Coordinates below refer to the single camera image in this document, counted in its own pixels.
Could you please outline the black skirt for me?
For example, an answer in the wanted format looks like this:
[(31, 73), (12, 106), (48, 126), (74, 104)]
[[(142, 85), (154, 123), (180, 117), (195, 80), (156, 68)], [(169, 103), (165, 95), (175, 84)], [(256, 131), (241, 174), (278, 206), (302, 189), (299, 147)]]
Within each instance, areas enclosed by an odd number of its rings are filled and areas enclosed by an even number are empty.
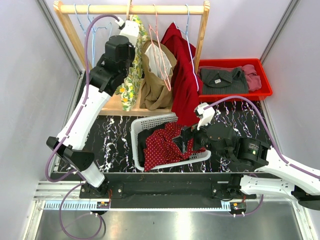
[(138, 153), (138, 162), (140, 166), (144, 166), (145, 163), (145, 154), (144, 149), (147, 148), (146, 140), (150, 137), (156, 130), (164, 129), (165, 124), (160, 124), (150, 129), (145, 129), (138, 134), (137, 138), (137, 153)]

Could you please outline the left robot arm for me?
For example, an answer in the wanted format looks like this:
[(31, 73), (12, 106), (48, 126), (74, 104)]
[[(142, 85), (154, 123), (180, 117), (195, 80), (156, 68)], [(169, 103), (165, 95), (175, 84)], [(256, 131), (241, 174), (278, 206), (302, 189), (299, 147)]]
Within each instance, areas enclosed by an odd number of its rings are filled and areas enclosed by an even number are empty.
[(129, 74), (135, 59), (136, 36), (114, 35), (105, 43), (105, 53), (89, 73), (88, 86), (70, 119), (57, 137), (48, 137), (46, 144), (53, 153), (70, 164), (91, 185), (97, 198), (108, 193), (105, 176), (94, 162), (95, 155), (84, 151), (86, 138), (103, 106), (114, 95)]

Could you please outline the red polka dot skirt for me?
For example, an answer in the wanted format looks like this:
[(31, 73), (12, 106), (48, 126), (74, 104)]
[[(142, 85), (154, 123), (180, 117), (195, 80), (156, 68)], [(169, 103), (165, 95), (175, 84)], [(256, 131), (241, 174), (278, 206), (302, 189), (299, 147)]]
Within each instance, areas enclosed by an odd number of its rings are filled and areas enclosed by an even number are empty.
[(144, 171), (148, 172), (156, 166), (179, 163), (181, 150), (173, 142), (173, 138), (181, 133), (182, 125), (175, 122), (168, 122), (163, 129), (156, 130), (146, 139), (144, 149)]

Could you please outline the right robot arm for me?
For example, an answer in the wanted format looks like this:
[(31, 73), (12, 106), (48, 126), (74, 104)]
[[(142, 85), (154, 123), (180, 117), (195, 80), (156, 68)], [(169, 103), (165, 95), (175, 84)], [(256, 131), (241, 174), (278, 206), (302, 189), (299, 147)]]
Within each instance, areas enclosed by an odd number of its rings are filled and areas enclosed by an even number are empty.
[(271, 195), (296, 200), (305, 208), (320, 209), (320, 172), (282, 154), (256, 138), (239, 136), (231, 127), (218, 123), (183, 127), (173, 138), (178, 149), (206, 150), (229, 161), (232, 172), (227, 183), (213, 188), (212, 196), (222, 201), (248, 195)]

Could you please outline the lemon print skirt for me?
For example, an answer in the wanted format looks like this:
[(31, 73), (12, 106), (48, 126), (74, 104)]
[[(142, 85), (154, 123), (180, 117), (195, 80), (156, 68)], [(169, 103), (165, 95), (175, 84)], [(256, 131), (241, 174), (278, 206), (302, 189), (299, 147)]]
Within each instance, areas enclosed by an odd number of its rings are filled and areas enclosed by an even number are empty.
[(116, 95), (120, 95), (122, 110), (126, 112), (132, 109), (138, 98), (143, 78), (142, 48), (146, 41), (150, 39), (149, 34), (138, 15), (132, 15), (130, 20), (136, 22), (139, 28), (135, 45), (135, 58), (132, 63), (133, 67), (129, 69), (129, 74), (124, 79), (124, 83), (122, 83), (115, 91)]

